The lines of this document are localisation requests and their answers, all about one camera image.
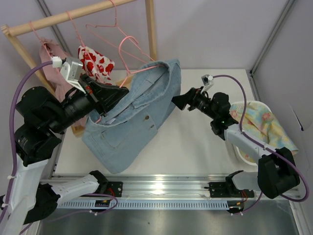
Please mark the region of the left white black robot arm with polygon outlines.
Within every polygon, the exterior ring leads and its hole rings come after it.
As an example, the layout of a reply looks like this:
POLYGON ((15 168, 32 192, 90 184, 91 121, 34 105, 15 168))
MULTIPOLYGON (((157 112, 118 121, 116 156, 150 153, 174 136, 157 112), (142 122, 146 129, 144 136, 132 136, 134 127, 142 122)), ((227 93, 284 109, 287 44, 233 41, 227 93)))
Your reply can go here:
POLYGON ((13 101, 11 115, 18 112, 24 124, 10 128, 16 160, 8 192, 1 197, 1 209, 9 217, 5 235, 18 235, 22 227, 50 216, 69 200, 106 191, 106 177, 95 170, 87 176, 63 184, 41 184, 41 176, 60 134, 91 111, 107 114, 128 93, 128 88, 105 85, 87 75, 79 78, 82 89, 72 88, 58 101, 46 88, 29 89, 20 101, 13 101))

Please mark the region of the pink wire hanger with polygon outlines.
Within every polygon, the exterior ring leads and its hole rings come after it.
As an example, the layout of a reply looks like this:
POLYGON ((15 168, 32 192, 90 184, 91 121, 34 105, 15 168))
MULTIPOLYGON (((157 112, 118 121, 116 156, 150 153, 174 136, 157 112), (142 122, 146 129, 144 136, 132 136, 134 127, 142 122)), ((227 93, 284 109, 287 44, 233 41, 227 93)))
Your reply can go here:
POLYGON ((140 73, 140 72, 143 72, 143 71, 147 71, 149 69, 152 69, 152 68, 155 68, 157 66, 151 66, 151 67, 146 67, 144 69, 141 69, 141 70, 136 70, 136 71, 130 71, 129 70, 129 67, 127 65, 127 63, 125 62, 123 56, 122 56, 122 46, 124 44, 124 42, 129 39, 130 41, 132 41, 132 43, 140 50, 141 54, 145 55, 146 57, 148 57, 151 61, 155 61, 152 57, 150 57, 148 54, 144 53, 142 51, 142 49, 138 46, 138 41, 136 40, 135 37, 133 36, 127 36, 125 37, 121 43, 119 44, 119 47, 118 47, 118 53, 119 53, 119 56, 120 56, 120 59, 122 60, 123 62, 123 65, 126 69, 126 77, 124 80, 122 80, 121 82, 119 82, 117 85, 122 88, 125 84, 128 84, 129 82, 127 80, 130 80, 133 78, 133 76, 136 74, 136 73, 140 73))

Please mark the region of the light blue denim skirt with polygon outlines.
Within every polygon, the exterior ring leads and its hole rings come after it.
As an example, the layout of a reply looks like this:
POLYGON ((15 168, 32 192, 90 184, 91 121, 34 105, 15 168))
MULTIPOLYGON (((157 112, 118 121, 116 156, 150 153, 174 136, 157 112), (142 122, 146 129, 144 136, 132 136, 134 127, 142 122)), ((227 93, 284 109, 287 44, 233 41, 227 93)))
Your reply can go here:
POLYGON ((112 174, 126 170, 173 112, 180 94, 178 59, 143 65, 133 76, 129 93, 105 116, 92 111, 83 142, 112 174))

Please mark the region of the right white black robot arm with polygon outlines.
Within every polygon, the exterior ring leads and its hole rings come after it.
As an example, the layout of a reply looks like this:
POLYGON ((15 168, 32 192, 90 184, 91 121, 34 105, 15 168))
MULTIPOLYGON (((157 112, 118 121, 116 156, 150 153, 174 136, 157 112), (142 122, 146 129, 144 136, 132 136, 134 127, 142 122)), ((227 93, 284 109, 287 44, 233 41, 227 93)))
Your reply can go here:
POLYGON ((243 150, 257 164, 256 172, 240 170, 229 175, 236 189, 261 191, 274 199, 300 184, 292 153, 285 147, 278 149, 245 134, 229 113, 227 94, 216 93, 208 98, 201 89, 191 88, 183 95, 174 96, 172 102, 180 110, 198 109, 212 118, 210 126, 213 133, 243 150))

